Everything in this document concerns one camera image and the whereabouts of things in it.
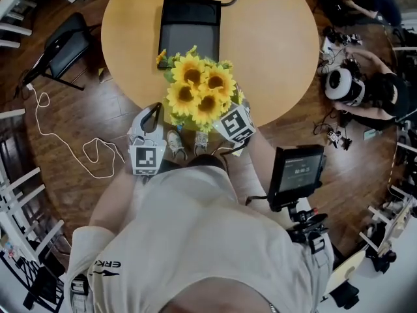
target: small display screen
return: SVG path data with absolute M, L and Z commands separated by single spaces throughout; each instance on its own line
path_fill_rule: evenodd
M 321 165 L 321 155 L 285 161 L 279 192 L 295 190 L 315 182 Z

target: round wooden table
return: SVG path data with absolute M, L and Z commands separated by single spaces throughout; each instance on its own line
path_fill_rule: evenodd
M 164 0 L 110 0 L 102 48 L 111 75 L 139 107 L 161 102 L 168 84 L 156 68 Z M 307 91 L 319 56 L 319 36 L 305 0 L 238 0 L 222 8 L 220 59 L 258 126 L 289 111 Z

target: person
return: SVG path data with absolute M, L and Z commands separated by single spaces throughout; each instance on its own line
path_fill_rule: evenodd
M 346 5 L 359 12 L 359 15 L 350 15 L 349 20 L 355 24 L 383 23 L 392 27 L 401 25 L 401 12 L 395 0 L 346 0 Z
M 370 60 L 377 68 L 369 81 L 365 83 L 365 93 L 370 99 L 361 106 L 348 106 L 335 101 L 333 107 L 350 115 L 342 116 L 345 122 L 350 119 L 375 130 L 384 130 L 392 125 L 395 118 L 406 116 L 409 112 L 410 95 L 405 82 L 395 75 L 374 53 L 358 49 L 346 48 L 347 55 L 357 54 Z
M 184 161 L 179 134 L 167 140 Z M 268 191 L 275 149 L 257 131 L 248 151 Z M 327 234 L 319 263 L 276 221 L 237 202 L 219 159 L 192 162 L 145 185 L 129 165 L 114 178 L 72 237 L 65 297 L 74 312 L 314 312 L 334 261 Z

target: chair leg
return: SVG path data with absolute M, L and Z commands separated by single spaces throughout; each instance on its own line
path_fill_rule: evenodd
M 84 90 L 84 87 L 79 87 L 79 86 L 77 86 L 77 85 L 73 85 L 73 84 L 72 84 L 72 83 L 70 83 L 70 82 L 66 82 L 66 81 L 61 80 L 61 79 L 56 79 L 56 78 L 54 78 L 53 76 L 50 76 L 49 74 L 42 73 L 42 76 L 44 76 L 45 78 L 51 79 L 51 80 L 55 80 L 56 82 L 59 82 L 59 83 L 61 83 L 61 84 L 63 84 L 63 85 L 67 85 L 67 86 L 69 86 L 69 87 L 72 87 L 72 88 L 78 89 L 79 91 L 83 91 L 83 90 Z

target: white shirt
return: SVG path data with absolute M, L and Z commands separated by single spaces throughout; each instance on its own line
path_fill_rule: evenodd
M 280 313 L 311 311 L 312 279 L 303 259 L 309 248 L 239 205 L 223 170 L 169 171 L 140 194 L 142 205 L 118 235 L 99 227 L 74 231 L 68 279 L 88 270 L 95 312 L 157 313 L 208 277 L 245 283 Z M 65 297 L 68 302 L 69 283 Z

